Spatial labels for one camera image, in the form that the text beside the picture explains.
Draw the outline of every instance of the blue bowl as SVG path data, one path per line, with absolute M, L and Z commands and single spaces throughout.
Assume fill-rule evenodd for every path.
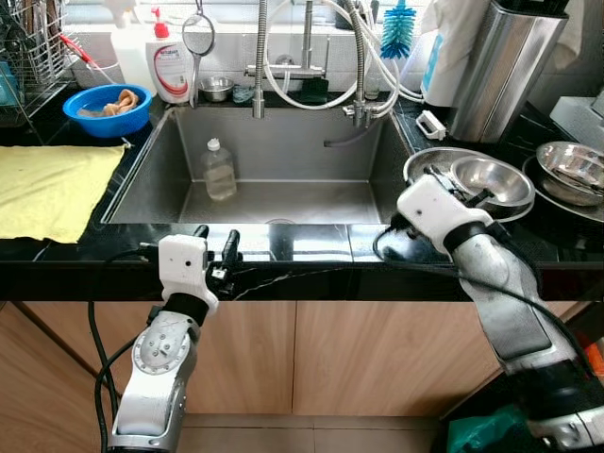
M 131 90 L 139 96 L 138 106 L 131 111 L 103 118 L 91 118 L 77 114 L 81 109 L 102 110 L 106 104 L 115 103 L 124 89 Z M 73 95 L 63 104 L 63 112 L 93 137 L 99 139 L 123 137 L 142 129 L 148 123 L 152 98 L 149 90 L 138 85 L 104 85 Z

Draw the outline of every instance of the plastic bottle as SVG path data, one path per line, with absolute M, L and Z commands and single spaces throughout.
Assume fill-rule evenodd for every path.
M 189 100 L 193 62 L 184 42 L 172 38 L 168 26 L 161 21 L 159 8 L 153 8 L 156 16 L 155 39 L 146 45 L 146 59 L 151 78 L 159 96 L 166 102 L 178 104 Z
M 141 85 L 154 96 L 157 93 L 144 55 L 144 45 L 147 41 L 148 30 L 142 25 L 130 25 L 129 14 L 136 2 L 128 0 L 106 0 L 105 6 L 113 13 L 117 29 L 111 33 L 111 45 L 120 64 L 124 81 Z
M 222 201 L 237 192 L 233 159 L 230 153 L 220 146 L 218 139 L 208 142 L 208 152 L 202 158 L 204 179 L 208 195 L 214 201 Z

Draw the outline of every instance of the cabinet door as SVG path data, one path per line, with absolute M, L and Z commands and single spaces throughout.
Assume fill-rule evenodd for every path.
M 12 304 L 0 344 L 0 451 L 97 451 L 93 377 Z
M 153 304 L 100 302 L 96 320 L 108 356 L 145 326 Z M 99 361 L 82 302 L 27 306 L 95 370 Z M 201 329 L 197 365 L 187 387 L 190 413 L 291 413 L 294 379 L 294 302 L 221 302 Z M 124 389 L 129 355 L 114 365 Z
M 295 414 L 441 415 L 499 369 L 472 303 L 298 302 L 296 319 Z

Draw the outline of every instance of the sink basin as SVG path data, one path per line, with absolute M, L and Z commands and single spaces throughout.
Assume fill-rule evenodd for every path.
M 215 202 L 201 156 L 213 137 L 233 154 L 238 191 Z M 347 141 L 325 147 L 324 141 Z M 403 188 L 407 153 L 391 119 L 356 129 L 338 109 L 168 109 L 104 222 L 380 224 Z

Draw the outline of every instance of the black countertop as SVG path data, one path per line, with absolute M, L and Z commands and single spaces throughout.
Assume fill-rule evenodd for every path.
M 60 105 L 51 103 L 36 122 L 48 144 L 115 145 L 97 140 L 64 120 Z M 154 102 L 151 122 L 126 137 L 132 143 L 115 170 L 106 193 L 92 213 L 77 244 L 0 240 L 0 300 L 83 300 L 103 260 L 139 243 L 156 243 L 167 234 L 191 234 L 197 224 L 107 224 L 102 221 L 109 202 L 124 181 L 165 106 Z M 520 166 L 540 143 L 568 140 L 550 120 L 528 106 L 506 140 L 497 146 L 476 146 L 445 139 L 428 141 L 414 125 L 421 107 L 401 102 L 395 111 L 410 153 L 439 146 L 477 149 Z M 37 144 L 35 135 L 21 129 L 3 134 L 1 144 Z M 516 242 L 537 262 L 544 274 L 549 300 L 601 299 L 604 294 L 602 225 L 576 222 L 543 200 L 526 218 L 507 224 Z M 243 263 L 233 297 L 289 300 L 467 300 L 455 280 L 417 271 L 393 269 L 373 255 L 372 241 L 382 225 L 210 225 L 209 248 L 220 251 L 228 232 L 242 234 Z M 447 263 L 427 241 L 407 236 L 384 238 L 402 259 Z M 157 268 L 147 262 L 125 260 L 104 274 L 98 300 L 160 300 Z

